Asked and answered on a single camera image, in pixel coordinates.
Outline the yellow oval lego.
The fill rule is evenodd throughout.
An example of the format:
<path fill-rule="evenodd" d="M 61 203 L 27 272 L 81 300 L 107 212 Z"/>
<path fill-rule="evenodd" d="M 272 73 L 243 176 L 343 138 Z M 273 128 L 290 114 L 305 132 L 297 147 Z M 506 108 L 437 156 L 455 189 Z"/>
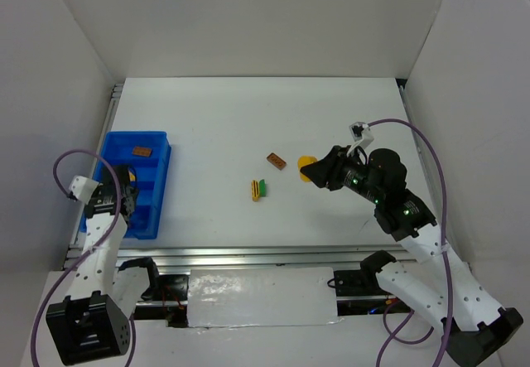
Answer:
<path fill-rule="evenodd" d="M 311 179 L 309 177 L 307 177 L 305 174 L 302 173 L 302 168 L 303 167 L 306 167 L 306 166 L 309 166 L 315 162 L 317 162 L 318 159 L 316 157 L 313 157 L 313 156 L 301 156 L 299 157 L 298 161 L 297 161 L 297 167 L 298 167 L 298 172 L 299 172 L 299 176 L 301 178 L 302 181 L 304 182 L 311 182 Z"/>

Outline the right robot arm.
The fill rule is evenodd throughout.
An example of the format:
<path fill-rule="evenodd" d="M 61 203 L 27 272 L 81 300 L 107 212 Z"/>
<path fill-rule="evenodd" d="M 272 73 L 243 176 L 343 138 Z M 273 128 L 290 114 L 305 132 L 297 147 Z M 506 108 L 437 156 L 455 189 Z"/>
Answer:
<path fill-rule="evenodd" d="M 374 216 L 389 234 L 426 269 L 428 287 L 397 260 L 381 251 L 361 268 L 377 286 L 397 296 L 425 319 L 439 335 L 447 334 L 446 353 L 459 366 L 477 366 L 505 345 L 523 324 L 520 313 L 503 307 L 471 274 L 449 244 L 441 225 L 425 203 L 406 185 L 407 169 L 398 154 L 379 148 L 365 156 L 360 150 L 334 146 L 318 160 L 300 157 L 301 176 L 319 188 L 346 187 L 372 202 Z"/>

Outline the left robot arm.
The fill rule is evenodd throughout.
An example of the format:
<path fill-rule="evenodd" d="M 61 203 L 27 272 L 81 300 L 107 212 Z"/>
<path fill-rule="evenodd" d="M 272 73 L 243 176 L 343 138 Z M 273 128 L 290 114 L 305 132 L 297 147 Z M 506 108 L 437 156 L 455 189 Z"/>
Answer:
<path fill-rule="evenodd" d="M 159 289 L 150 257 L 118 262 L 118 251 L 136 209 L 133 168 L 103 168 L 94 181 L 77 176 L 70 189 L 84 202 L 87 258 L 75 270 L 61 302 L 48 306 L 46 324 L 66 366 L 125 355 L 133 342 L 130 322 L 137 302 Z"/>

